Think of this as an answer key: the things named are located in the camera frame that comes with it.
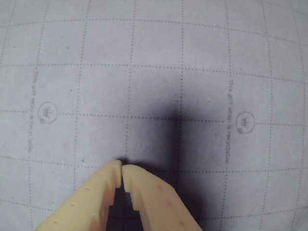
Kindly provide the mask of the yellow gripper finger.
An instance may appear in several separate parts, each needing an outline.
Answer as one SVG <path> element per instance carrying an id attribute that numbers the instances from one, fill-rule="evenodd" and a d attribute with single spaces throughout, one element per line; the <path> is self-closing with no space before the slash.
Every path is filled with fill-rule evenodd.
<path id="1" fill-rule="evenodd" d="M 109 161 L 94 172 L 69 199 L 36 227 L 37 231 L 106 230 L 109 207 L 121 187 L 122 163 Z"/>
<path id="2" fill-rule="evenodd" d="M 145 231 L 200 231 L 175 189 L 142 167 L 124 165 L 122 178 Z"/>

